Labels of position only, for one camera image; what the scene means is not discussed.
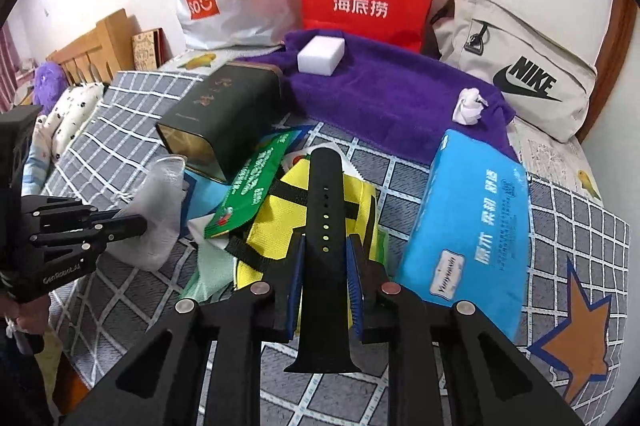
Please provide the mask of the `left hand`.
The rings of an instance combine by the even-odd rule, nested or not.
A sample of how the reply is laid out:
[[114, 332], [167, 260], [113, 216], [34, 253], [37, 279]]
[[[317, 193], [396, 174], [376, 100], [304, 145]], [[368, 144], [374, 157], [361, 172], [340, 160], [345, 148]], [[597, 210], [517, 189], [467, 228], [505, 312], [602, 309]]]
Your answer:
[[27, 304], [17, 304], [11, 297], [1, 294], [0, 315], [15, 323], [22, 332], [43, 335], [49, 326], [49, 295], [41, 296]]

